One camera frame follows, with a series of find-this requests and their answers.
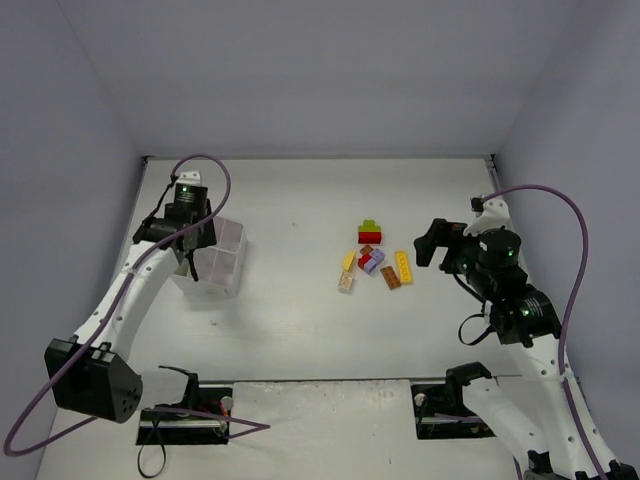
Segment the yellow long lego plate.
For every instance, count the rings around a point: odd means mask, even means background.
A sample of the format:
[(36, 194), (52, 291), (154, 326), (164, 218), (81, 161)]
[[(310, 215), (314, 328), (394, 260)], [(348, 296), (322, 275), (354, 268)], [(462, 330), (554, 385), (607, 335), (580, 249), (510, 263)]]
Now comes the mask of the yellow long lego plate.
[(413, 274), (408, 253), (406, 251), (395, 251), (394, 258), (396, 261), (397, 273), (400, 283), (402, 285), (412, 284)]

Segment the brown lego plate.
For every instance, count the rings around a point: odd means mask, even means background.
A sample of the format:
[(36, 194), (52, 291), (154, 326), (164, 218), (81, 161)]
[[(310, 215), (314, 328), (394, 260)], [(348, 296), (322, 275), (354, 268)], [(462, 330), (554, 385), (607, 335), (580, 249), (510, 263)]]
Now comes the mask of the brown lego plate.
[(400, 288), (402, 283), (392, 266), (386, 266), (380, 269), (382, 278), (390, 290)]

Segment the purple square lego brick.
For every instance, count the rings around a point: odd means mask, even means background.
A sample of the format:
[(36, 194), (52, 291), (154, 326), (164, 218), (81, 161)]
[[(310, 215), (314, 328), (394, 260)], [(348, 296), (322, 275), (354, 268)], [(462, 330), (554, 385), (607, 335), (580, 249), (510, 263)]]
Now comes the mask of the purple square lego brick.
[(385, 254), (382, 250), (375, 248), (369, 253), (372, 260), (374, 260), (377, 264), (381, 263), (385, 259)]

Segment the small red lego brick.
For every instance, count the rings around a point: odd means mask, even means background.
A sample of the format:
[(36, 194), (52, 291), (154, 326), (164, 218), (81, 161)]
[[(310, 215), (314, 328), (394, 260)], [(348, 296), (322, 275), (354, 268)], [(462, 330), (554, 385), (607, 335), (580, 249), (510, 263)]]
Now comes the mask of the small red lego brick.
[(366, 269), (366, 265), (369, 263), (369, 261), (372, 259), (370, 254), (364, 254), (362, 255), (359, 259), (358, 259), (358, 266), (361, 270), (365, 270)]

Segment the yellow curved lego piece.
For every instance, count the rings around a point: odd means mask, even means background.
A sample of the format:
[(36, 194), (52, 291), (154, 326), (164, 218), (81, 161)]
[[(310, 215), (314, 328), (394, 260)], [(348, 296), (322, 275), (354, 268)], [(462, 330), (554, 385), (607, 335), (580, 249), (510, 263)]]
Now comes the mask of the yellow curved lego piece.
[(350, 272), (353, 268), (354, 261), (356, 259), (356, 252), (349, 251), (345, 254), (342, 261), (342, 269), (344, 271)]

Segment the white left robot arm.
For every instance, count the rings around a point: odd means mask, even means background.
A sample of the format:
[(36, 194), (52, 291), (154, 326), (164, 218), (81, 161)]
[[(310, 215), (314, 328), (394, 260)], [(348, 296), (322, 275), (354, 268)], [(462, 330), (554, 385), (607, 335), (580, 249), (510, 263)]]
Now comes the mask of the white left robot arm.
[(197, 373), (160, 366), (139, 374), (131, 347), (168, 282), (186, 294), (234, 297), (246, 250), (243, 227), (221, 219), (194, 172), (172, 177), (174, 198), (159, 201), (133, 235), (125, 264), (90, 318), (68, 339), (54, 339), (44, 359), (56, 405), (115, 423), (137, 410), (178, 409), (201, 402)]

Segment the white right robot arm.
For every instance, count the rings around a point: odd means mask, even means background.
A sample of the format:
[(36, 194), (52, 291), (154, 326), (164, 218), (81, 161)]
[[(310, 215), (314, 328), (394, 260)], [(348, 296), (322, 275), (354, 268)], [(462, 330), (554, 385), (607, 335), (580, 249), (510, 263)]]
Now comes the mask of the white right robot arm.
[(430, 265), (446, 250), (440, 270), (464, 277), (488, 307), (485, 333), (497, 336), (530, 382), (539, 420), (533, 422), (480, 362), (447, 370), (444, 397), (432, 405), (442, 419), (486, 425), (509, 450), (520, 479), (636, 479), (600, 436), (566, 358), (562, 326), (549, 298), (518, 264), (520, 237), (504, 228), (476, 237), (464, 224), (436, 218), (414, 242), (416, 263)]

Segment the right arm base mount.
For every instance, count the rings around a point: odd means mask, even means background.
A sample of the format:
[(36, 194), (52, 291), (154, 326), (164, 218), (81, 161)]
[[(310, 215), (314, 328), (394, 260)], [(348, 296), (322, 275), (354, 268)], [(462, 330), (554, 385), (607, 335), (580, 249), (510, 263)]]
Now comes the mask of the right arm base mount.
[(494, 438), (493, 430), (464, 406), (451, 402), (444, 383), (411, 385), (418, 440), (474, 440)]

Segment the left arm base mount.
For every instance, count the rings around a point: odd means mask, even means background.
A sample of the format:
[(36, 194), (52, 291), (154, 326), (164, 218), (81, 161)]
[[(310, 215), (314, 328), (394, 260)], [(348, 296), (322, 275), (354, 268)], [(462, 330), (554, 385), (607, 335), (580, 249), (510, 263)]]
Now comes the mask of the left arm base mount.
[(171, 447), (226, 446), (232, 440), (270, 428), (266, 423), (237, 417), (235, 407), (231, 385), (205, 384), (187, 406), (141, 411), (135, 441), (140, 478), (159, 478)]

